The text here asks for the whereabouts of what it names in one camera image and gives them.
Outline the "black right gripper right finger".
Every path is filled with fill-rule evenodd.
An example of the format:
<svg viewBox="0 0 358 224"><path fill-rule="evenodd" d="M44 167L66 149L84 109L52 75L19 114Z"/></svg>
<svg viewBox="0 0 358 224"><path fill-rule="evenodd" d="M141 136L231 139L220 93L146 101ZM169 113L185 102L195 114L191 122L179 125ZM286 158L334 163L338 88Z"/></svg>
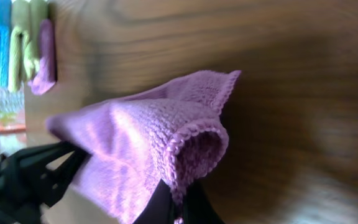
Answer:
<svg viewBox="0 0 358 224"><path fill-rule="evenodd" d="M189 186L183 199L183 221L184 224L224 224L199 181Z"/></svg>

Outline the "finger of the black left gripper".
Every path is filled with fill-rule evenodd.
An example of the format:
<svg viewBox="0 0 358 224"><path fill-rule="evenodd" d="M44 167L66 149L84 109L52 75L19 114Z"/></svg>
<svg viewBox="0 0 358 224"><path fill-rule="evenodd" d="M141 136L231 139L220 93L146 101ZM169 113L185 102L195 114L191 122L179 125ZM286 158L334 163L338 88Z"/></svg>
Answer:
<svg viewBox="0 0 358 224"><path fill-rule="evenodd" d="M21 149L0 162L0 174L20 168L45 169L49 163L75 151L76 146L67 141Z"/></svg>
<svg viewBox="0 0 358 224"><path fill-rule="evenodd" d="M45 168L45 172L40 176L42 203L52 207L62 199L87 157L85 151L77 149L55 169Z"/></svg>

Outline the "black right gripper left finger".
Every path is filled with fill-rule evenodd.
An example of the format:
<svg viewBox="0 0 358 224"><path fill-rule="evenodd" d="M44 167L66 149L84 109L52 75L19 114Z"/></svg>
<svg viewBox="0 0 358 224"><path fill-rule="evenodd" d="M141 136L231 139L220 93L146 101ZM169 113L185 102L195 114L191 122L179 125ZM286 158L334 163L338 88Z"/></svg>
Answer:
<svg viewBox="0 0 358 224"><path fill-rule="evenodd" d="M161 180L134 224L174 224L175 204L169 186Z"/></svg>

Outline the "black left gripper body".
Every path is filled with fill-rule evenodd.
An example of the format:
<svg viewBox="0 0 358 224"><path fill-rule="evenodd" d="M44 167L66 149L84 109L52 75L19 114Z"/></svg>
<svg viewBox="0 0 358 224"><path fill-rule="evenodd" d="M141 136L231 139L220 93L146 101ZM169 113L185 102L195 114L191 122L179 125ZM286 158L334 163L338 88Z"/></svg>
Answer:
<svg viewBox="0 0 358 224"><path fill-rule="evenodd" d="M44 222L40 209L43 171L32 167L0 174L0 223Z"/></svg>

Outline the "purple microfiber cloth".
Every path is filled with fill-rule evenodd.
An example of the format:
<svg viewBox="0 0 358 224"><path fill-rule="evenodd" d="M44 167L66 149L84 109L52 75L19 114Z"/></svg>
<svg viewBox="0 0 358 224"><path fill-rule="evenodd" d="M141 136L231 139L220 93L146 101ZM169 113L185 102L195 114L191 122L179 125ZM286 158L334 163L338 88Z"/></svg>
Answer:
<svg viewBox="0 0 358 224"><path fill-rule="evenodd" d="M73 188L121 223L135 222L159 182L181 205L226 153L220 114L239 75L202 70L49 118L52 135L89 154Z"/></svg>

